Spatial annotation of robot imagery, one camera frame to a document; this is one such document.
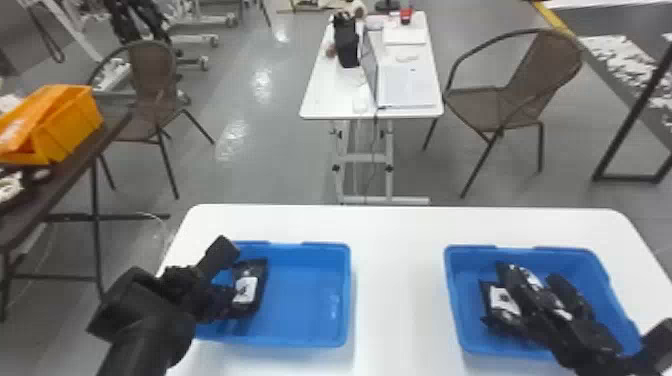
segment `laptop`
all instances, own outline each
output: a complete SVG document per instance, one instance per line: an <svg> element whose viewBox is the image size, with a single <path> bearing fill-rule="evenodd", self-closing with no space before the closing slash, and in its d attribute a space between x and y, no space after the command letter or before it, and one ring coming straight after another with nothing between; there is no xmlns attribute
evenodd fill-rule
<svg viewBox="0 0 672 376"><path fill-rule="evenodd" d="M429 75L423 72L422 62L380 64L366 30L360 65L378 109L434 106L431 82L428 82Z"/></svg>

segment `yellow floor line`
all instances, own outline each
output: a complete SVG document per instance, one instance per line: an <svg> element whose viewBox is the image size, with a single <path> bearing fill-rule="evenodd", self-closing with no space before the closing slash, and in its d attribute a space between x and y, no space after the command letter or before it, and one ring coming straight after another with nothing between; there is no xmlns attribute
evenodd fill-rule
<svg viewBox="0 0 672 376"><path fill-rule="evenodd" d="M533 1L532 5L537 8L539 14L548 22L551 26L556 29L562 30L566 33L574 35L574 33L565 25L564 22L558 17L552 10L546 8L546 6L541 1Z"/></svg>

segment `dark wooden table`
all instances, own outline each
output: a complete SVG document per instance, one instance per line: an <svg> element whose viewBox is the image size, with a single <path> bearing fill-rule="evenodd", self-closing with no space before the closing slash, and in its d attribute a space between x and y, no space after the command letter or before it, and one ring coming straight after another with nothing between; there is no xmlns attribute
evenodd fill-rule
<svg viewBox="0 0 672 376"><path fill-rule="evenodd" d="M0 322L7 317L7 305L10 300L13 279L61 280L93 282L98 293L104 292L102 282L102 262L100 250L100 221L106 220L145 220L147 216L139 214L100 214L98 211L98 168L97 161L102 153L115 140L131 120L127 101L114 99L98 100L98 107L104 118L104 124L82 142L64 161L53 168L53 178L37 188L36 196L0 217L0 255L2 255L3 280ZM65 196L72 186L90 170L91 213L51 214L51 210ZM168 215L157 214L160 218ZM22 255L14 261L10 252L17 248L42 222L90 222L93 226L93 252L95 272L93 275L59 275L18 273L16 269L23 261Z"/></svg>

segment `black bag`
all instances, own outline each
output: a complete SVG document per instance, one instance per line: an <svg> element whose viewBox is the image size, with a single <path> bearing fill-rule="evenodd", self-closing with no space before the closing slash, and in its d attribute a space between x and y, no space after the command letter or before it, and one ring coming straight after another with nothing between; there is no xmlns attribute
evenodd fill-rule
<svg viewBox="0 0 672 376"><path fill-rule="evenodd" d="M359 35L355 31L355 19L350 18L345 13L334 15L334 43L338 61L343 68L354 68L359 66L357 58L357 48L359 46Z"/></svg>

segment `computer mouse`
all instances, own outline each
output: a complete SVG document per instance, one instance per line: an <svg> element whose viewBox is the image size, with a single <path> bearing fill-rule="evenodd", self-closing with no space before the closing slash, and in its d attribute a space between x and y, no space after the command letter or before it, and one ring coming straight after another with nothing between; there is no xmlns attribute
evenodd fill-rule
<svg viewBox="0 0 672 376"><path fill-rule="evenodd" d="M366 99L355 96L352 98L352 112L356 114L363 114L369 108L369 104Z"/></svg>
<svg viewBox="0 0 672 376"><path fill-rule="evenodd" d="M399 53L395 59L400 63L407 63L409 61L418 60L418 54L413 53Z"/></svg>

